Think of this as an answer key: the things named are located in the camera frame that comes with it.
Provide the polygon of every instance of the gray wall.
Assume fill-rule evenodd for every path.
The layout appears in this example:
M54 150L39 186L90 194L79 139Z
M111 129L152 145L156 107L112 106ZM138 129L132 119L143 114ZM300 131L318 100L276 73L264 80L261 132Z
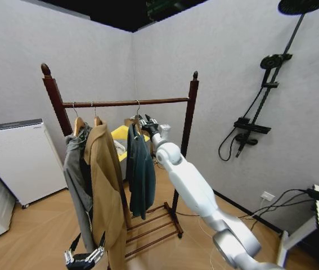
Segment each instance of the gray wall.
M278 13L277 4L209 0L134 34L139 96L185 96L192 72L199 71L188 159L215 190L250 210L258 208L264 190L278 196L319 184L319 10L304 18L290 50L293 59L281 70L280 86L258 119L271 132L253 136L258 145L245 148L238 159L225 163L217 154L258 92L261 59L281 53L294 29L298 17ZM172 138L180 143L185 105L144 110L169 122ZM309 205L276 213L266 219L291 231L311 215Z
M42 82L42 62L64 101L136 98L131 33L36 4L0 0L0 123L43 118L62 158L64 138ZM97 109L110 129L134 112ZM92 123L94 110L78 113ZM73 123L73 109L68 114Z

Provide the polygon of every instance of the wooden clothes rack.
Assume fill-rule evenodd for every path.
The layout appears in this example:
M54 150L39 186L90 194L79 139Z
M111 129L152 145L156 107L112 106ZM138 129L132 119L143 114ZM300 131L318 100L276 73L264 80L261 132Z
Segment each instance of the wooden clothes rack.
M46 64L41 65L42 72L44 75L43 82L46 87L47 93L49 95L49 98L52 102L52 106L54 108L54 111L57 115L58 122L60 124L60 127L62 129L63 135L67 136L72 134L72 128L69 122L68 115L66 113L66 108L84 108L84 107L112 107L112 106L130 106L130 105L138 105L137 100L130 100L130 101L106 101L106 102L63 102L56 80L51 76L51 71L49 67ZM191 132L192 127L192 121L193 121L193 114L194 114L194 108L195 108L195 102L197 98L197 92L198 92L198 85L199 81L198 78L198 72L194 72L193 74L193 80L190 82L190 88L189 88L189 95L188 97L180 97L180 98L166 98L161 100L139 100L139 103L141 105L148 105L148 104L164 104L164 103L176 103L176 102L186 102L187 103L187 110L186 110L186 118L184 123L184 129L183 129L183 136L182 136L182 144L181 144L181 153L183 156L187 155L187 149L188 149L188 142L189 142L189 135ZM176 227L176 230L159 238L156 239L144 246L139 247L138 249L128 253L125 255L125 257L131 256L151 245L154 245L155 243L158 243L172 235L177 234L179 238L182 238L183 230L181 228L181 225L179 224L176 210L177 210L177 204L178 204L178 192L177 190L174 190L173 195L173 202L172 207L168 205L167 202L164 202L163 205L155 207L153 209L148 210L148 213L151 213L157 209L164 208L166 212L164 214L158 215L157 217L154 217L152 219L146 220L140 224L137 224L135 226L127 228L127 231L133 230L135 228L138 228L144 224L148 224L156 219L159 219L165 215L170 215L171 221L167 222L161 226L157 226L147 232L144 232L140 235L137 235L133 238L130 238L127 240L127 243L138 239L142 236L148 235L149 233L152 233L160 228L163 228L164 226L167 226L169 224L174 224Z

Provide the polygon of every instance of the wooden floor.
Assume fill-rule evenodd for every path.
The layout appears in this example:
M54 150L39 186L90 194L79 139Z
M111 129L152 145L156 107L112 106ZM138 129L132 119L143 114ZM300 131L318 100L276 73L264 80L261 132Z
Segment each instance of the wooden floor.
M173 186L167 178L167 173L156 167L157 185L156 198L153 206L162 204L164 201L172 202ZM127 198L130 198L126 187ZM243 215L243 212L217 198L219 206L233 214ZM155 217L163 210L157 210L149 215ZM179 198L178 211L186 214L193 214ZM213 249L212 239L207 236L199 227L197 217L178 216L184 230L183 238L177 235L144 250L127 259L128 269L211 269L210 255L212 254L213 269L231 269L222 259L219 252ZM134 230L128 237L143 233L150 228L163 224L170 219L160 218L154 224L144 225ZM136 218L133 224L141 222ZM253 221L247 220L248 226ZM203 221L200 221L203 229L210 235L213 231ZM141 245L159 238L168 232L174 231L172 225L156 231L150 237L144 237L133 241L128 245L128 251L134 250ZM66 269L63 252L71 241L77 236L79 226L75 211L67 190L58 192L48 198L31 204L25 210L18 205L15 207L12 217L11 228L0 236L0 269ZM275 262L277 248L279 245L278 235L258 223L254 234L262 244L262 250L256 259L263 262ZM84 252L83 244L80 242L77 252ZM102 261L95 269L106 269L107 260ZM286 269L316 269L319 265L314 259L298 248L291 250Z

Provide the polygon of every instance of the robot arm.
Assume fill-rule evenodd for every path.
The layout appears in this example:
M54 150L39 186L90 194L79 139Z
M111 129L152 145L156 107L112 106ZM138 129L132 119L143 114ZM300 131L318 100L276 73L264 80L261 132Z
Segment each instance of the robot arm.
M214 192L203 176L185 159L177 145L167 141L170 126L158 128L155 119L146 117L148 122L141 119L140 123L151 136L158 162L167 170L170 181L186 205L217 232L213 242L227 263L242 270L283 269L253 259L260 250L260 243L252 232L240 219L220 210Z

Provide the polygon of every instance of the tan coat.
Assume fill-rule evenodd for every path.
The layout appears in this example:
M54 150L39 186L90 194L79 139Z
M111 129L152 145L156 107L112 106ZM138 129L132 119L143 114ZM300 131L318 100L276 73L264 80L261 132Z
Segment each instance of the tan coat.
M98 245L105 232L105 249L108 250L111 269L124 269L127 228L123 206L127 220L129 209L124 196L118 154L105 121L91 130L84 160L91 166L94 242Z

